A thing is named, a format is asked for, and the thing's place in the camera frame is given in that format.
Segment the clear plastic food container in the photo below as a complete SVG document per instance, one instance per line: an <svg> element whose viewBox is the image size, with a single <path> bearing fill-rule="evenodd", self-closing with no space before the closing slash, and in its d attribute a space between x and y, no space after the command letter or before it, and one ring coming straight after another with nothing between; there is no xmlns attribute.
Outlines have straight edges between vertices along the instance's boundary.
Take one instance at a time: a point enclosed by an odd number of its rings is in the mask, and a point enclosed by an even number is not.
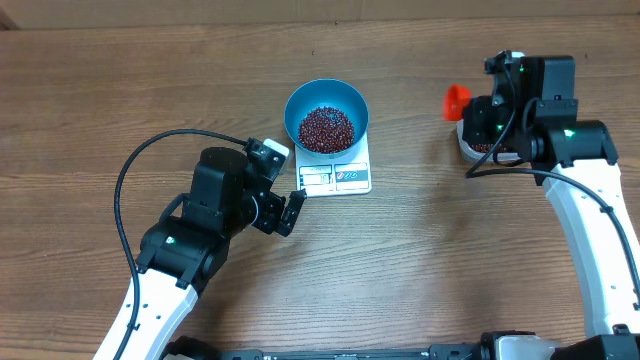
<svg viewBox="0 0 640 360"><path fill-rule="evenodd" d="M475 163L485 155L486 150L476 151L466 141L463 140L463 125L463 120L459 120L456 122L456 133L461 155L465 161L469 163ZM500 163L508 163L519 160L519 157L518 154L514 152L499 152L497 155L497 159Z"/></svg>

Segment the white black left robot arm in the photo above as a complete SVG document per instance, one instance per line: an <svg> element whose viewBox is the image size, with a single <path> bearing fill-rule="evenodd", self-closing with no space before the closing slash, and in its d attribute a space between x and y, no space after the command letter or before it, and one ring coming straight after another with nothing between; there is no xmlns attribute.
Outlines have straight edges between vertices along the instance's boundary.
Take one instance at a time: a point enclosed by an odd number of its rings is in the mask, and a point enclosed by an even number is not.
<svg viewBox="0 0 640 360"><path fill-rule="evenodd" d="M234 236L249 225L265 234L291 233L306 193L284 198L270 190L290 155L271 139L241 151L202 151L190 191L177 196L144 234L137 277L96 358L222 358L202 341L173 334L226 262Z"/></svg>

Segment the teal plastic bowl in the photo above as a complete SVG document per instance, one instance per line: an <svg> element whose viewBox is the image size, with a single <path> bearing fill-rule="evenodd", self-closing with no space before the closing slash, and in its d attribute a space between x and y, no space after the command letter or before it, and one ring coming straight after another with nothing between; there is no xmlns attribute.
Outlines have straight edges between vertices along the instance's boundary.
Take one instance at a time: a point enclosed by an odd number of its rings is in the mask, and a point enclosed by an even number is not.
<svg viewBox="0 0 640 360"><path fill-rule="evenodd" d="M343 111L354 125L355 142L341 152L322 154L305 149L298 141L298 127L305 116L318 107L334 107ZM370 112L366 100L351 84L338 79L315 79L301 85L286 102L284 109L284 127L293 143L313 155L321 158L334 158L343 155L357 144L366 134L370 122Z"/></svg>

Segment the white digital kitchen scale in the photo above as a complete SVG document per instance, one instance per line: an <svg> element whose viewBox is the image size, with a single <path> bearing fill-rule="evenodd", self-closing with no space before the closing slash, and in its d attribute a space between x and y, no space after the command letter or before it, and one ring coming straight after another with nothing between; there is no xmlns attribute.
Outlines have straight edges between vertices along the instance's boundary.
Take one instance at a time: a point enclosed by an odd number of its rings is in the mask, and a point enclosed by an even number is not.
<svg viewBox="0 0 640 360"><path fill-rule="evenodd" d="M343 155L321 158L295 147L296 188L311 197L364 195L372 190L368 136Z"/></svg>

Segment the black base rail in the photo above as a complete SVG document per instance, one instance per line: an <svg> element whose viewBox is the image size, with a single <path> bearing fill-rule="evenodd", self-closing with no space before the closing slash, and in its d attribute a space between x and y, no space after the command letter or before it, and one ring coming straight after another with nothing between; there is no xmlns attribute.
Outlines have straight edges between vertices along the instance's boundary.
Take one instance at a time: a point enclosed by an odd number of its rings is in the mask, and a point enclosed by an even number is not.
<svg viewBox="0 0 640 360"><path fill-rule="evenodd" d="M216 349L192 337L170 342L160 360L490 360L488 346L475 344L434 344L423 349L369 349L273 352Z"/></svg>

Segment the red beans in bowl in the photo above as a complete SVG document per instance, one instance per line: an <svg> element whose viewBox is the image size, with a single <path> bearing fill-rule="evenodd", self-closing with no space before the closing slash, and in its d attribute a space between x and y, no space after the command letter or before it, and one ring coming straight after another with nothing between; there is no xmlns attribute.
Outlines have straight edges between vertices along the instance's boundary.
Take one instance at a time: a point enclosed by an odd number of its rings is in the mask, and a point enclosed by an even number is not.
<svg viewBox="0 0 640 360"><path fill-rule="evenodd" d="M355 129L343 111L328 106L318 107L301 121L298 141L312 152L338 153L354 144Z"/></svg>

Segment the red adzuki beans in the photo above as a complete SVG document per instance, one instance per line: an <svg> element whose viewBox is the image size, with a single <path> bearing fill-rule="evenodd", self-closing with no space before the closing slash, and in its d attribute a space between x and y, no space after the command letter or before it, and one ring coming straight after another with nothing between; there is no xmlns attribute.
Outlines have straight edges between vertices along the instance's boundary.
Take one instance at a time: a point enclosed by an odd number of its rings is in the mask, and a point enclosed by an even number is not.
<svg viewBox="0 0 640 360"><path fill-rule="evenodd" d="M470 148L479 153L487 153L493 148L493 144L476 144L471 145ZM510 149L504 145L500 145L494 149L495 153L509 153Z"/></svg>

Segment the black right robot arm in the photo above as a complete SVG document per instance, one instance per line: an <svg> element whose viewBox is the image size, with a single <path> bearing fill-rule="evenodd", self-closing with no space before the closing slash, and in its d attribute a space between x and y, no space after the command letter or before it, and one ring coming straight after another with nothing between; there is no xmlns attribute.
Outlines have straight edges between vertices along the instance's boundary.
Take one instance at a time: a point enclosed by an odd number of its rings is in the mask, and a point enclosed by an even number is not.
<svg viewBox="0 0 640 360"><path fill-rule="evenodd" d="M461 124L465 145L487 148L467 177L531 175L543 188L570 249L586 338L555 346L530 333L485 333L477 358L638 358L639 243L608 128L578 118L574 58L506 50L485 59L484 71L491 94L453 85L443 115Z"/></svg>

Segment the red scoop blue handle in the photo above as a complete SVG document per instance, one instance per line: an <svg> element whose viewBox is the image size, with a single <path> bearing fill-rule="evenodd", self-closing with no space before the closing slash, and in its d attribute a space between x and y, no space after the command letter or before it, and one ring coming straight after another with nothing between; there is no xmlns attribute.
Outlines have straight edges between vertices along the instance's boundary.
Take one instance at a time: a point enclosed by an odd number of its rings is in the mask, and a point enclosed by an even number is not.
<svg viewBox="0 0 640 360"><path fill-rule="evenodd" d="M452 84L443 100L442 112L446 121L463 119L465 107L471 102L471 91L464 85Z"/></svg>

